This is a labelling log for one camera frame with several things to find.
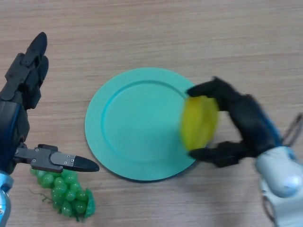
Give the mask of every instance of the grape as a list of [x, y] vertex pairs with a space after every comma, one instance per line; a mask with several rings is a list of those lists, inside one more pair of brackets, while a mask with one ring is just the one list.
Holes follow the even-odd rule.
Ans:
[[86, 204], [82, 201], [75, 201], [75, 209], [79, 214], [83, 214], [86, 211]]
[[36, 176], [37, 176], [37, 178], [43, 178], [45, 174], [46, 174], [46, 171], [38, 170]]
[[53, 183], [53, 175], [45, 174], [42, 179], [41, 186], [43, 188], [49, 188], [52, 185], [52, 183]]
[[66, 177], [69, 176], [69, 175], [77, 175], [77, 173], [74, 172], [74, 171], [71, 171], [71, 170], [67, 170], [67, 169], [64, 169], [64, 170], [62, 171], [62, 173], [61, 173], [61, 176], [62, 176], [63, 178], [66, 178]]
[[56, 187], [61, 186], [62, 184], [65, 184], [62, 177], [57, 177], [53, 183]]
[[52, 193], [52, 199], [53, 199], [53, 202], [60, 203], [60, 202], [64, 201], [64, 196], [61, 194]]
[[62, 214], [64, 216], [69, 217], [71, 215], [71, 211], [72, 209], [70, 203], [68, 201], [65, 201], [62, 205], [62, 210], [61, 210]]
[[71, 184], [71, 183], [77, 183], [78, 177], [77, 175], [67, 175], [64, 179], [65, 183]]
[[37, 178], [37, 183], [38, 183], [39, 185], [41, 185], [41, 183], [42, 183], [42, 178]]
[[53, 190], [55, 191], [55, 193], [63, 195], [67, 190], [67, 185], [62, 184], [60, 186], [54, 187]]
[[50, 172], [50, 174], [51, 174], [51, 175], [53, 175], [53, 176], [54, 176], [54, 178], [61, 176], [61, 174], [60, 174], [60, 173], [53, 173], [53, 172]]
[[77, 191], [76, 199], [79, 201], [82, 201], [82, 202], [87, 202], [87, 200], [89, 200], [89, 198], [84, 190]]
[[73, 201], [76, 198], [76, 192], [68, 190], [65, 194], [65, 198], [67, 201]]
[[61, 200], [61, 201], [59, 201], [59, 200], [58, 201], [53, 201], [53, 208], [55, 210], [60, 209], [62, 205], [63, 205], [63, 200]]
[[79, 182], [72, 183], [70, 185], [70, 189], [73, 190], [74, 192], [77, 192], [78, 190], [81, 190], [81, 186], [80, 186]]
[[36, 176], [37, 172], [38, 171], [35, 170], [35, 169], [32, 169], [32, 168], [30, 169], [30, 174], [33, 175], [33, 176]]

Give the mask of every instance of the yellow fruit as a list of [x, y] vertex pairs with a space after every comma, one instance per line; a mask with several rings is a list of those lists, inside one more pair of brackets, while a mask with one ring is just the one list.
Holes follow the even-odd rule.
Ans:
[[181, 139], [186, 150], [205, 147], [213, 139], [219, 121], [219, 110], [213, 98], [189, 97], [181, 120]]

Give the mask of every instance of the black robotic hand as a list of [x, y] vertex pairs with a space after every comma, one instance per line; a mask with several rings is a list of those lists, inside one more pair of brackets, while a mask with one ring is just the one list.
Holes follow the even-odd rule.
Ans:
[[225, 141], [215, 148], [194, 149], [189, 153], [192, 158], [225, 167], [282, 145], [278, 130], [251, 95], [241, 95], [219, 78], [194, 86], [187, 93], [191, 97], [214, 98], [220, 111], [228, 112], [242, 137], [240, 142]]

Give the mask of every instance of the table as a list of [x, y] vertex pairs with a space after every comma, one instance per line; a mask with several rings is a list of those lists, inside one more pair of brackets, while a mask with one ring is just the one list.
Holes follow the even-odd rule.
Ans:
[[[29, 111], [27, 145], [56, 145], [93, 158], [84, 116], [97, 89], [139, 67], [167, 68], [195, 83], [219, 76], [253, 94], [281, 131], [303, 103], [301, 0], [2, 0], [0, 84], [18, 52], [41, 31], [50, 68], [42, 98]], [[222, 114], [215, 141], [237, 140]], [[303, 140], [294, 149], [303, 158]], [[215, 169], [199, 164], [161, 183], [130, 183], [104, 169], [80, 174], [96, 198], [85, 223], [58, 215], [45, 192], [19, 165], [12, 174], [8, 226], [23, 227], [268, 227], [250, 159]]]

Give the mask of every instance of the robot finger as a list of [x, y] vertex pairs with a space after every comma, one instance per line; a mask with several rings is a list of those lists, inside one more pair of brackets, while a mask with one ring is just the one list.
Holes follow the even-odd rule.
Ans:
[[220, 111], [227, 111], [229, 105], [242, 97], [230, 84], [217, 77], [190, 88], [187, 94], [190, 97], [207, 96], [216, 99]]
[[213, 163], [216, 167], [238, 164], [248, 156], [248, 150], [242, 142], [221, 142], [215, 148], [199, 148], [190, 151], [189, 155], [201, 162]]

